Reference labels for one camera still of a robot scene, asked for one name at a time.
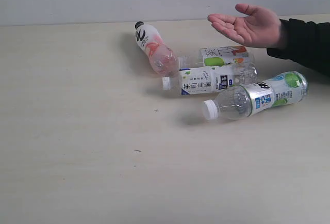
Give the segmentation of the open human hand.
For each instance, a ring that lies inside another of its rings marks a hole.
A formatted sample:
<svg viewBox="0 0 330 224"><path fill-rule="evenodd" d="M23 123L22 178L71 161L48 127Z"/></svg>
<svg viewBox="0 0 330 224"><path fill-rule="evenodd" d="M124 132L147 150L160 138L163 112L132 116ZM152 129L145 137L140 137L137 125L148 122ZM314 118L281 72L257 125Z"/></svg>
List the open human hand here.
<svg viewBox="0 0 330 224"><path fill-rule="evenodd" d="M249 4L237 4L235 9L245 16L210 14L208 21L216 31L247 47L282 49L286 46L286 32L275 12Z"/></svg>

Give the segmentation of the black sleeved forearm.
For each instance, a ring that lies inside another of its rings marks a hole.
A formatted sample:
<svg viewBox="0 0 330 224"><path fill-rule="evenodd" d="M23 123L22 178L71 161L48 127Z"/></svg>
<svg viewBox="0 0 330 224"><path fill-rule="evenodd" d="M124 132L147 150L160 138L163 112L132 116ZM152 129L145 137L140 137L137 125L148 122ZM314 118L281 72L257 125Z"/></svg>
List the black sleeved forearm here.
<svg viewBox="0 0 330 224"><path fill-rule="evenodd" d="M267 48L267 54L290 59L302 66L329 76L329 22L281 20L285 41L281 48Z"/></svg>

